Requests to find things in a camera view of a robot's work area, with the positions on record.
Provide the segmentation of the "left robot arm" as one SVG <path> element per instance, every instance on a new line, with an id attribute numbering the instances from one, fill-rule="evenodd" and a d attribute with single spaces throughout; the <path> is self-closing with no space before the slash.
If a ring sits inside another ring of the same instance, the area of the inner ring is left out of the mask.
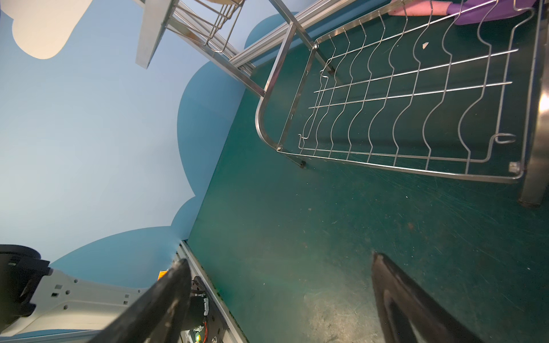
<path id="1" fill-rule="evenodd" d="M 103 330 L 146 291 L 90 282 L 50 267 L 30 247 L 1 246 L 1 336 Z"/>

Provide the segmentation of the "stainless steel dish rack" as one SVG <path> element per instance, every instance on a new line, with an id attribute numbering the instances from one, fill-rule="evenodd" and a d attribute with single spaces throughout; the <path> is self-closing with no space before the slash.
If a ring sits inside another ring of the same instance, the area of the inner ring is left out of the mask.
<path id="1" fill-rule="evenodd" d="M 244 51 L 229 39 L 249 1 L 142 1 L 137 64 L 175 33 L 255 94 L 257 136 L 305 166 L 311 159 L 548 193 L 548 3 L 517 17 L 455 25 L 396 17 L 372 1 L 346 23 L 311 26 L 352 1 L 319 1 Z"/>

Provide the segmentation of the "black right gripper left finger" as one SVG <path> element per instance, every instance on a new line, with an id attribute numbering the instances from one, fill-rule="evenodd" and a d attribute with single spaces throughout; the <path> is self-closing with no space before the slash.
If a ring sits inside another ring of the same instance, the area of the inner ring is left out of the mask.
<path id="1" fill-rule="evenodd" d="M 178 342 L 190 307 L 190 292 L 190 265 L 181 259 L 91 341 Z"/>

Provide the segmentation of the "orange green box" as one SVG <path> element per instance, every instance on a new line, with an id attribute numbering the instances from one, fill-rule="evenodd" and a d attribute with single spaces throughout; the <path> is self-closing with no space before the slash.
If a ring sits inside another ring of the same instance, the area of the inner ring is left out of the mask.
<path id="1" fill-rule="evenodd" d="M 158 277 L 157 277 L 157 279 L 159 279 L 159 280 L 160 280 L 160 279 L 161 279 L 161 278 L 163 278 L 163 277 L 164 277 L 164 275 L 166 275 L 167 273 L 168 273 L 168 271 L 167 271 L 167 270 L 164 270 L 164 271 L 161 271 L 161 272 L 159 272 L 159 274 L 158 274 Z"/>

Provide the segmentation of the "pink purple silicone spatula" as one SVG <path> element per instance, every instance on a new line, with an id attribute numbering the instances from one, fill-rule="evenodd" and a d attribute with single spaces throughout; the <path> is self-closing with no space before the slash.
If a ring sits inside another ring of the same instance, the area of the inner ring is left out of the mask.
<path id="1" fill-rule="evenodd" d="M 451 1 L 412 1 L 390 11 L 396 17 L 452 17 L 455 25 L 480 24 L 483 21 L 498 21 L 517 17 L 533 8 L 535 0 L 469 0 L 460 3 Z"/>

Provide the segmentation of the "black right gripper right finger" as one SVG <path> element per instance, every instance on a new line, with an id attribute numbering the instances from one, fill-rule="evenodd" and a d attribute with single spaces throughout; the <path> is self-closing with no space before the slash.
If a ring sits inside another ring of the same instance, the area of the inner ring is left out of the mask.
<path id="1" fill-rule="evenodd" d="M 386 342 L 481 342 L 441 307 L 386 254 L 374 252 L 371 271 L 380 326 Z"/>

